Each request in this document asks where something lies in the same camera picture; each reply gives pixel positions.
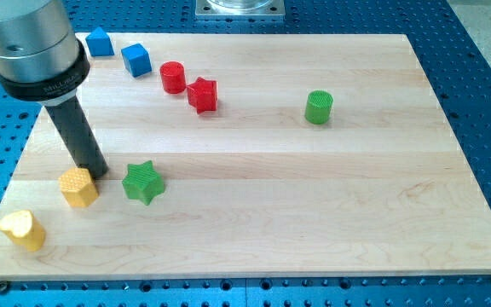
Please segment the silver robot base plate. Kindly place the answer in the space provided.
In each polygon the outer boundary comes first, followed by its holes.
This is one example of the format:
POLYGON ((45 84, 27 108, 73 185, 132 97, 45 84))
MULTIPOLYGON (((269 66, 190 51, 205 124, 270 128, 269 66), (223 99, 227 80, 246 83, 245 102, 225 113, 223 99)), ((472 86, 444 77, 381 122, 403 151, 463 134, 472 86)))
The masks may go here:
POLYGON ((196 0, 197 17, 283 16, 284 0, 196 0))

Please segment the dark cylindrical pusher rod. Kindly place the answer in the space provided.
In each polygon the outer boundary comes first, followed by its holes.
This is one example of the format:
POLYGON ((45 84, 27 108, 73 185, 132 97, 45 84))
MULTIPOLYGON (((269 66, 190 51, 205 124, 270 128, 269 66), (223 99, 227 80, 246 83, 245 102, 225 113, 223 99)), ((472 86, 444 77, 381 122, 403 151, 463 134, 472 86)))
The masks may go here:
POLYGON ((45 109, 75 165, 87 169, 94 179, 104 176, 108 165, 78 98, 45 109))

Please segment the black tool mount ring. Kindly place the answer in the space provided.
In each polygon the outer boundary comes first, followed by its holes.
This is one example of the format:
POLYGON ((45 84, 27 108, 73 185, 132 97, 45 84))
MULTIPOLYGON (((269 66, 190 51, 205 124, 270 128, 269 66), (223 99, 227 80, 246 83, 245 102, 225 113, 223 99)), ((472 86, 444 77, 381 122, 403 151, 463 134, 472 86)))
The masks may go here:
POLYGON ((11 81, 0 74, 0 84, 5 91, 21 101, 45 102, 69 94, 75 90, 90 72, 90 63, 83 44, 78 43, 78 57, 64 72, 53 78, 35 83, 11 81))

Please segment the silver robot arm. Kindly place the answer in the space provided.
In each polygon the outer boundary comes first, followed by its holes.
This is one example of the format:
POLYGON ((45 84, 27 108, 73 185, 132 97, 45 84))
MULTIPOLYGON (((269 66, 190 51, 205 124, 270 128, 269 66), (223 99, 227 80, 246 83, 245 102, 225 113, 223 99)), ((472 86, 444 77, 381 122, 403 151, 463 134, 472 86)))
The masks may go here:
POLYGON ((77 98, 90 63, 61 0, 0 0, 0 83, 44 106, 76 166, 94 178, 107 162, 77 98))

